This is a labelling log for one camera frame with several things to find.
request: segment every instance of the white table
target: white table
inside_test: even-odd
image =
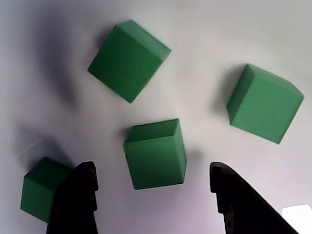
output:
[[[92,160],[100,234],[223,234],[209,165],[240,173],[278,212],[311,204],[312,31],[304,0],[4,0],[1,3],[0,233],[43,234],[20,210],[23,176],[43,156]],[[98,45],[133,19],[172,49],[133,104],[87,73]],[[244,64],[305,99],[280,145],[231,127],[225,102]],[[129,127],[180,118],[183,185],[135,191]]]

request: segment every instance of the cube face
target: cube face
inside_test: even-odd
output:
[[[43,158],[24,177],[21,210],[48,222],[54,193],[71,170],[47,157]]]
[[[170,130],[157,138],[137,140],[131,133],[124,143],[124,151],[135,189],[181,184],[184,182],[186,155],[178,120],[136,126],[132,132],[151,136],[151,131],[162,124]],[[175,127],[169,136],[167,133]]]
[[[170,51],[131,20],[113,29],[88,71],[131,103]]]
[[[279,144],[303,98],[290,82],[247,65],[228,104],[231,125]]]

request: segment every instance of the foam cube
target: foam cube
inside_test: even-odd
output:
[[[48,222],[54,193],[71,171],[58,162],[43,158],[24,176],[20,209]]]
[[[130,20],[115,26],[88,71],[131,103],[170,52]]]
[[[178,119],[135,126],[123,148],[135,189],[184,182],[186,155]]]
[[[289,81],[248,64],[227,105],[230,123],[279,144],[303,98]]]

